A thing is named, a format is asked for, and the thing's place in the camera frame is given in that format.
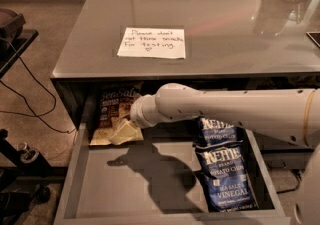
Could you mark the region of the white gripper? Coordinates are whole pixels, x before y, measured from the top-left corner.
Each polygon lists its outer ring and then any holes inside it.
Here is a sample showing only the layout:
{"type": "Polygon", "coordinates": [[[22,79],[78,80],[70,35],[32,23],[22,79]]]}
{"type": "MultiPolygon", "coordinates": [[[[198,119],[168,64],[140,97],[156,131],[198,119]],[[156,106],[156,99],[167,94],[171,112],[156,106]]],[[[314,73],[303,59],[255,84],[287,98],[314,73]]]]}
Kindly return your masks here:
{"type": "Polygon", "coordinates": [[[122,120],[109,141],[113,145],[121,145],[135,138],[141,138],[140,128],[154,127],[159,123],[159,112],[154,95],[140,96],[131,106],[130,119],[122,120]]]}

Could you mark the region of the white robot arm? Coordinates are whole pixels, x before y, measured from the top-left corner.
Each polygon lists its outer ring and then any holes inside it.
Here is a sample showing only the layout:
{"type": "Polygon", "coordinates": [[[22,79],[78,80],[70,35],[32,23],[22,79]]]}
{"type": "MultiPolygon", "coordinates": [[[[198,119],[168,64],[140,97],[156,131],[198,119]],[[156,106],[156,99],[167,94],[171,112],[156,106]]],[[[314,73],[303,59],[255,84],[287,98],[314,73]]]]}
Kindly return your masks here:
{"type": "Polygon", "coordinates": [[[290,225],[319,225],[320,92],[196,90],[170,83],[139,97],[130,118],[140,128],[205,117],[314,150],[298,190],[290,225]]]}

